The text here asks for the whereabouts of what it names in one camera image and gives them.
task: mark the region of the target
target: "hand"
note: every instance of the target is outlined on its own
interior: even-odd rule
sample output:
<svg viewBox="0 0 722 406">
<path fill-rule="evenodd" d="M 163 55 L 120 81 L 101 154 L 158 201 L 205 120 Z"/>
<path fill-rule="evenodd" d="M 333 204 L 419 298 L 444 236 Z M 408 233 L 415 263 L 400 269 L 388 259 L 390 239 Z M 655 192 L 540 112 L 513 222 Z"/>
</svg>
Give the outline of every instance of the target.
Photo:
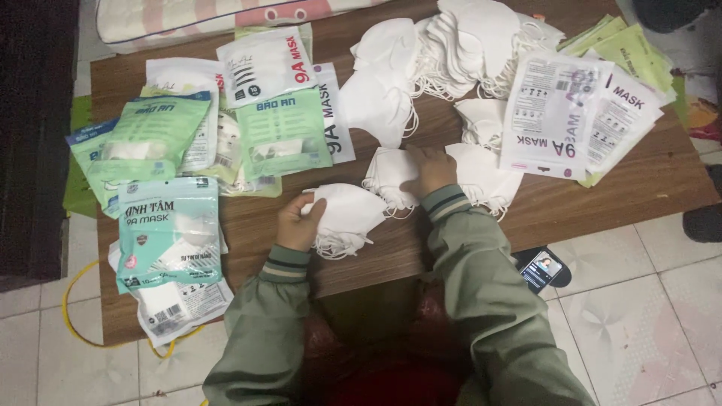
<svg viewBox="0 0 722 406">
<path fill-rule="evenodd" d="M 417 148 L 408 145 L 411 158 L 419 168 L 419 178 L 401 184 L 401 191 L 409 192 L 423 199 L 431 192 L 447 185 L 454 185 L 456 180 L 456 160 L 444 151 L 433 148 Z"/>
<path fill-rule="evenodd" d="M 304 193 L 278 212 L 278 245 L 303 252 L 311 249 L 318 232 L 318 222 L 326 211 L 326 199 L 319 199 L 311 211 L 302 216 L 301 209 L 311 203 L 313 193 Z"/>
</svg>

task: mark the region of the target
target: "wooden table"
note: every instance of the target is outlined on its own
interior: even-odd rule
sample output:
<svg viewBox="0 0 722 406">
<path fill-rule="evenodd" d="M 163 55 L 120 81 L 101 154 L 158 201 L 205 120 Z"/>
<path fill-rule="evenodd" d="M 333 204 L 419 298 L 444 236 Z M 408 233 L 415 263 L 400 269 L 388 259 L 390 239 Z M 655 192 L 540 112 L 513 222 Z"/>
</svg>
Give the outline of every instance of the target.
<svg viewBox="0 0 722 406">
<path fill-rule="evenodd" d="M 569 0 L 506 3 L 517 12 L 546 15 L 548 23 L 570 37 L 594 25 L 605 13 L 621 14 L 614 0 L 587 2 L 583 7 Z M 353 59 L 348 49 L 369 27 L 389 18 L 410 17 L 418 21 L 435 13 L 433 0 L 395 0 L 315 21 L 314 62 L 333 62 L 339 84 L 343 84 L 352 73 Z M 215 49 L 231 40 L 232 35 L 222 35 L 93 62 L 93 120 L 118 116 L 125 102 L 139 94 L 145 82 L 147 59 L 172 56 L 216 59 Z M 436 148 L 459 142 L 461 119 L 452 103 L 423 95 L 414 105 L 420 125 L 408 142 Z M 277 199 L 221 198 L 222 228 L 230 247 L 229 254 L 223 256 L 223 270 L 232 287 L 260 270 L 275 239 L 276 213 L 291 198 L 303 189 L 326 183 L 360 185 L 378 143 L 362 130 L 353 129 L 351 134 L 357 156 L 354 162 L 285 176 L 284 193 Z M 500 224 L 517 251 L 717 202 L 719 196 L 689 137 L 676 116 L 668 113 L 592 189 L 573 181 L 525 175 L 509 213 Z M 108 265 L 108 245 L 118 239 L 117 222 L 100 215 L 97 229 L 104 343 L 141 339 L 144 333 L 136 320 L 137 302 L 130 295 L 118 295 L 115 274 Z M 423 210 L 417 210 L 408 219 L 387 220 L 371 231 L 368 237 L 374 244 L 365 246 L 356 257 L 322 261 L 314 256 L 310 266 L 314 294 L 331 295 L 423 272 L 432 263 L 425 249 L 429 230 Z"/>
</svg>

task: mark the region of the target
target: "jacket sleeve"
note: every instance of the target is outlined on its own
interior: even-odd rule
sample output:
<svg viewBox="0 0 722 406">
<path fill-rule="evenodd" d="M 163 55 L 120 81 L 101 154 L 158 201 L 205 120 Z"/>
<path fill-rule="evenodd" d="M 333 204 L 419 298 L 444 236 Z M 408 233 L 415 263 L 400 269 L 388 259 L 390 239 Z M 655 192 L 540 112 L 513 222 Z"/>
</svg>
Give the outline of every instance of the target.
<svg viewBox="0 0 722 406">
<path fill-rule="evenodd" d="M 458 185 L 431 193 L 422 205 L 435 226 L 429 247 L 444 279 L 446 311 L 476 371 L 457 404 L 488 396 L 491 405 L 594 405 L 554 343 L 547 304 L 509 260 L 496 219 L 472 208 Z"/>
<path fill-rule="evenodd" d="M 295 398 L 309 257 L 275 245 L 260 274 L 236 293 L 224 317 L 228 343 L 203 383 L 210 406 L 283 405 Z"/>
</svg>

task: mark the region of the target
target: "dark wooden cabinet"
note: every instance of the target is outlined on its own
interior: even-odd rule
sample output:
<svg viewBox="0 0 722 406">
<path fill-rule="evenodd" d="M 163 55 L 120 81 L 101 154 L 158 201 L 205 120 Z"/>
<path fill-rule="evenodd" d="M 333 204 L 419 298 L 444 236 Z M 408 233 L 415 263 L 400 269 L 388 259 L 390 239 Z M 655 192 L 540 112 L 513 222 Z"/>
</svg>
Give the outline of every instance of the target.
<svg viewBox="0 0 722 406">
<path fill-rule="evenodd" d="M 78 6 L 0 5 L 0 292 L 61 276 Z"/>
</svg>

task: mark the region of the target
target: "yellow cable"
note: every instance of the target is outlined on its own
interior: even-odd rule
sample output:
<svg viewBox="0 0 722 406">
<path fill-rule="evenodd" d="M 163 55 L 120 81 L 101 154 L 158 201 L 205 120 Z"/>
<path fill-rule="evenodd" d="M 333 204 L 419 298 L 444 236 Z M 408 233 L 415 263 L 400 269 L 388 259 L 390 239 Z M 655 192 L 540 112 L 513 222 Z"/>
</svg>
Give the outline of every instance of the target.
<svg viewBox="0 0 722 406">
<path fill-rule="evenodd" d="M 88 272 L 88 270 L 90 268 L 94 267 L 95 265 L 98 265 L 99 263 L 100 263 L 99 261 L 93 261 L 93 262 L 89 263 L 88 265 L 85 265 L 85 267 L 83 269 L 81 269 L 80 272 L 78 272 L 78 275 L 75 275 L 75 277 L 68 284 L 68 288 L 65 289 L 65 293 L 63 293 L 63 301 L 61 302 L 61 309 L 63 311 L 63 320 L 65 321 L 65 325 L 66 325 L 66 327 L 68 327 L 68 330 L 70 330 L 70 333 L 72 335 L 74 335 L 75 338 L 77 338 L 78 340 L 83 341 L 85 344 L 88 344 L 88 345 L 96 347 L 96 348 L 120 347 L 123 344 L 103 345 L 103 344 L 97 344 L 95 342 L 92 342 L 92 341 L 88 340 L 87 338 L 81 336 L 80 333 L 78 333 L 78 331 L 75 329 L 75 327 L 73 327 L 73 324 L 70 322 L 70 315 L 68 314 L 68 297 L 70 296 L 70 290 L 73 288 L 73 285 L 75 285 L 75 282 L 77 282 L 81 276 L 85 275 L 85 272 Z M 201 331 L 203 329 L 203 327 L 205 327 L 205 326 L 200 326 L 200 327 L 196 328 L 195 330 L 193 330 L 192 332 L 189 332 L 188 334 L 178 337 L 177 340 L 182 340 L 184 338 L 188 338 L 188 337 L 192 336 L 193 334 L 196 334 L 199 331 Z M 158 358 L 160 358 L 162 360 L 165 360 L 165 359 L 170 358 L 170 356 L 173 354 L 173 349 L 175 349 L 175 340 L 170 342 L 170 347 L 168 348 L 168 352 L 165 355 L 160 355 L 155 350 L 155 348 L 153 348 L 153 344 L 151 343 L 150 338 L 148 339 L 148 345 L 150 346 L 150 349 L 153 351 L 155 356 L 157 356 Z M 208 406 L 208 399 L 204 400 L 200 404 L 200 406 Z"/>
</svg>

